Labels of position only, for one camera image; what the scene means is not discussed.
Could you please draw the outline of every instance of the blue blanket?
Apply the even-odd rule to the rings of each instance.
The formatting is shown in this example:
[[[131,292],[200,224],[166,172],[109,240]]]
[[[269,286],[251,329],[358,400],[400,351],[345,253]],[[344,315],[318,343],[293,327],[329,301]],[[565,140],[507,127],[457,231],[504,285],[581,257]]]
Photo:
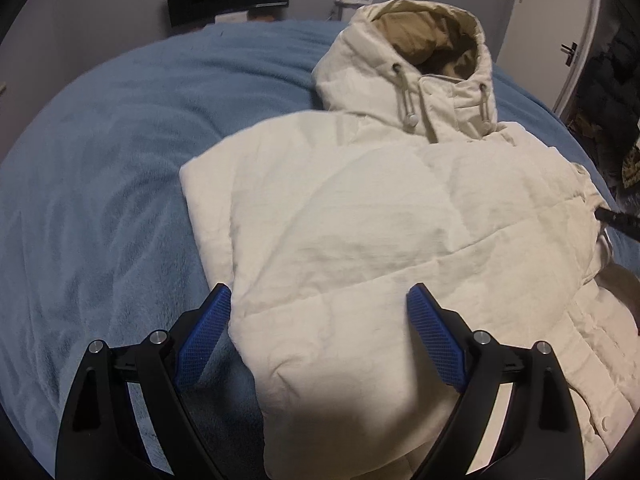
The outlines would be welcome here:
[[[320,104],[310,72],[341,23],[214,25],[112,60],[39,114],[0,166],[0,402],[49,472],[58,424],[86,345],[135,344],[208,293],[178,169],[223,137]],[[569,160],[580,146],[497,73],[498,113]],[[616,238],[638,272],[640,253]],[[136,415],[167,468],[140,393]],[[223,335],[184,400],[230,480],[264,479],[251,374]]]

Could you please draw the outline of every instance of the silver screw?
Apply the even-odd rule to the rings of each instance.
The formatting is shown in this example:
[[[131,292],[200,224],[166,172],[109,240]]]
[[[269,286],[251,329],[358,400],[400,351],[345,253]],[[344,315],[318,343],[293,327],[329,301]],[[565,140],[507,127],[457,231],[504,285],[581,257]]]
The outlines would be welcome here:
[[[151,341],[154,345],[159,345],[166,341],[166,332],[164,330],[156,330],[152,332],[149,336],[149,341]]]
[[[95,341],[91,341],[89,343],[89,352],[91,352],[92,354],[97,354],[100,350],[102,350],[103,347],[104,343],[99,339],[96,339]]]
[[[478,330],[477,332],[474,332],[474,339],[481,345],[487,345],[491,342],[491,336],[484,330]]]
[[[551,345],[546,341],[540,341],[536,345],[536,348],[538,349],[538,352],[540,352],[541,354],[544,354],[544,355],[551,354]]]

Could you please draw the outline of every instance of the black door handle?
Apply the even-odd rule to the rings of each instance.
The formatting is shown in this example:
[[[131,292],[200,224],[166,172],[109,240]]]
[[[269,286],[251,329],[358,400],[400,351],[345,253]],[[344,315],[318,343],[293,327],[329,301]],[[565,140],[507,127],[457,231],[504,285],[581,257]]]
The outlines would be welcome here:
[[[573,43],[572,46],[566,46],[564,43],[561,45],[560,50],[567,54],[566,65],[571,66],[574,62],[575,55],[578,52],[578,44]]]

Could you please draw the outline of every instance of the wall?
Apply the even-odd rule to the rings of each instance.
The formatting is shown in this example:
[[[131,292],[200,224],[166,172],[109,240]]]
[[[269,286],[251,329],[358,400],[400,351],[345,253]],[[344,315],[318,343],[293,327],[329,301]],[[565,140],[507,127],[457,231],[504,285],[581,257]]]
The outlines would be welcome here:
[[[333,0],[290,0],[288,18],[328,17]],[[475,13],[494,57],[513,0],[439,0]],[[0,44],[0,160],[34,115],[78,75],[170,34],[166,0],[29,0]]]

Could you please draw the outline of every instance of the textured blue pad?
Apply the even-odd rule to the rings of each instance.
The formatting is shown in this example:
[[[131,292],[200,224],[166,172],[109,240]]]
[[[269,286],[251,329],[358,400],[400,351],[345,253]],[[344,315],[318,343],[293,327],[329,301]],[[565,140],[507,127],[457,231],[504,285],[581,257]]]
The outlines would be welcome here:
[[[427,349],[442,382],[453,386],[459,394],[463,393],[467,382],[463,351],[440,319],[430,298],[418,285],[412,286],[406,295],[406,308],[409,320]]]
[[[198,381],[230,316],[231,290],[223,285],[180,349],[174,377],[176,388],[184,390]]]

